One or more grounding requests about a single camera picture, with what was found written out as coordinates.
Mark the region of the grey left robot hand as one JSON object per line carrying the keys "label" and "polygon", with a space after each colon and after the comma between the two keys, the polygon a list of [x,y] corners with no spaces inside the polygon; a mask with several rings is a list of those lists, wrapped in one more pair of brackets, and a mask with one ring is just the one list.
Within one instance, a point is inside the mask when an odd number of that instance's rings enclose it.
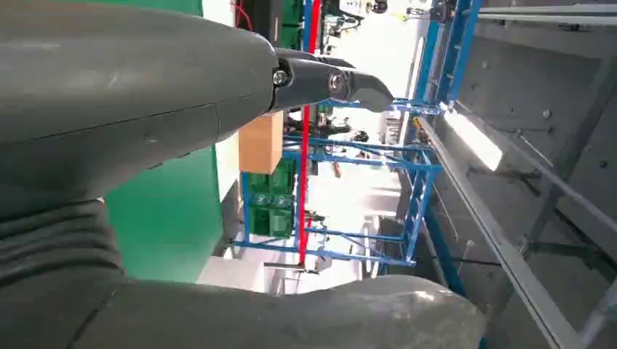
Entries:
{"label": "grey left robot hand", "polygon": [[376,77],[157,9],[1,3],[3,348],[477,348],[484,314],[409,275],[272,296],[139,280],[103,197],[263,114],[383,111]]}

